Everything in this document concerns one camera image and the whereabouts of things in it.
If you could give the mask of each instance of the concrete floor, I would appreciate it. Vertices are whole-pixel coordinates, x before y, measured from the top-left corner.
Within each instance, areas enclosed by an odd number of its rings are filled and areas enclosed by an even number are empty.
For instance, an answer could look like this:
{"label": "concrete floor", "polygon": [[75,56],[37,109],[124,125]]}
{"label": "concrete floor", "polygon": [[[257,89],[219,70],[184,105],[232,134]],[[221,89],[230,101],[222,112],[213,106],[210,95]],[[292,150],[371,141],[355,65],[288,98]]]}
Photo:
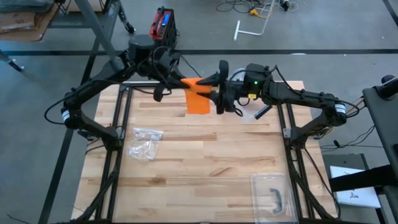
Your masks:
{"label": "concrete floor", "polygon": [[[137,33],[146,34],[158,6],[172,7],[181,33],[178,49],[398,49],[398,28],[380,0],[305,0],[296,12],[277,10],[270,18],[262,37],[239,35],[233,42],[238,19],[247,30],[259,30],[261,21],[237,12],[216,12],[217,1],[123,0],[124,8]],[[398,0],[390,0],[398,11]],[[128,34],[116,23],[113,43],[117,49],[127,47]],[[90,30],[50,29],[40,43],[0,42],[2,50],[89,50],[94,41]],[[78,86],[88,57],[15,57],[25,65],[24,74],[0,63],[0,223],[18,223],[10,214],[36,223],[58,157],[65,127],[49,124],[43,118],[45,109],[59,100],[70,87]],[[248,63],[278,64],[288,80],[303,80],[306,89],[330,92],[346,101],[361,96],[361,90],[378,85],[380,78],[398,71],[398,55],[186,55],[203,75],[218,69],[221,59],[230,70]],[[92,75],[107,61],[97,57]],[[181,64],[187,76],[194,73]],[[83,110],[93,117],[98,99],[87,102]],[[60,119],[60,107],[51,113]],[[313,116],[319,111],[313,110]],[[367,110],[320,141],[331,144],[334,139],[348,142],[365,132],[373,123]],[[50,222],[70,218],[84,161],[86,140],[75,135],[68,154],[62,181],[53,206]],[[380,146],[376,133],[364,144]],[[364,153],[370,167],[388,163],[382,149],[351,147],[333,154]],[[387,211],[390,223],[391,212]],[[376,213],[343,206],[343,219],[378,223]]]}

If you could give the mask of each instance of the wooden table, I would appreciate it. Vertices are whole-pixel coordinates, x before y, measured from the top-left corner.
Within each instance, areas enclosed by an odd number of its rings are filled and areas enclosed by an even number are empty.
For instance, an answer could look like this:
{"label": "wooden table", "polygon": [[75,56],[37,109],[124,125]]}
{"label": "wooden table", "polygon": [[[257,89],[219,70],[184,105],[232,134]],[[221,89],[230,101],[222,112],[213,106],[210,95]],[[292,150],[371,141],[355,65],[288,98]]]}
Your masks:
{"label": "wooden table", "polygon": [[[295,89],[303,88],[302,82],[289,83]],[[97,122],[106,126],[112,122],[117,95],[118,86],[101,93]],[[250,105],[263,106],[260,100]],[[293,109],[297,126],[312,119],[309,108]],[[153,161],[138,161],[127,154],[133,127],[164,132]],[[327,180],[318,142],[308,140],[307,149]],[[72,218],[81,215],[99,191],[105,154],[104,149],[98,149],[86,156]],[[334,215],[332,198],[303,154],[311,191]],[[113,221],[254,222],[250,176],[256,173],[282,173],[289,179],[276,108],[260,120],[245,124],[234,113],[217,115],[215,108],[206,115],[186,114],[182,90],[174,90],[161,103],[151,95],[135,91]],[[300,196],[306,216],[301,190]],[[278,220],[269,217],[270,222]]]}

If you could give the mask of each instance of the black floor stripe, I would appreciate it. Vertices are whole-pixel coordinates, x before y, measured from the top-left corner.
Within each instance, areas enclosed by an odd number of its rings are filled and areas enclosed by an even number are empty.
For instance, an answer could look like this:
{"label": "black floor stripe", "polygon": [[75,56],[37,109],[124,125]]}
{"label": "black floor stripe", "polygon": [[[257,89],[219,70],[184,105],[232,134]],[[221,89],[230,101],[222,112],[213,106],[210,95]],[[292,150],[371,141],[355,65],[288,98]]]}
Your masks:
{"label": "black floor stripe", "polygon": [[[319,49],[319,50],[178,50],[184,55],[343,55],[343,54],[398,54],[398,49]],[[13,50],[4,51],[9,56],[89,56],[89,50]],[[97,55],[106,55],[99,51]]]}
{"label": "black floor stripe", "polygon": [[383,0],[383,3],[386,6],[388,12],[390,13],[392,19],[394,20],[394,22],[396,23],[396,25],[398,27],[398,16],[397,16],[396,12],[394,11],[394,9],[392,8],[390,2],[388,0]]}

